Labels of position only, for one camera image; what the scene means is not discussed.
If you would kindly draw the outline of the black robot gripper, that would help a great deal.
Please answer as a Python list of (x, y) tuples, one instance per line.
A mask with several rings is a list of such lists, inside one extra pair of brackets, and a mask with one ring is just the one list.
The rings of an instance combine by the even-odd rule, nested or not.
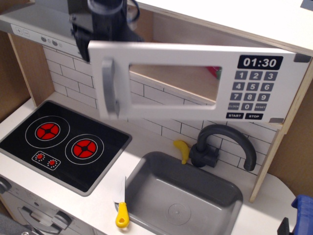
[(90, 62), (88, 46), (90, 41), (142, 42), (134, 32), (139, 20), (140, 9), (133, 1), (134, 9), (126, 0), (88, 0), (87, 9), (72, 13), (71, 33), (82, 58)]

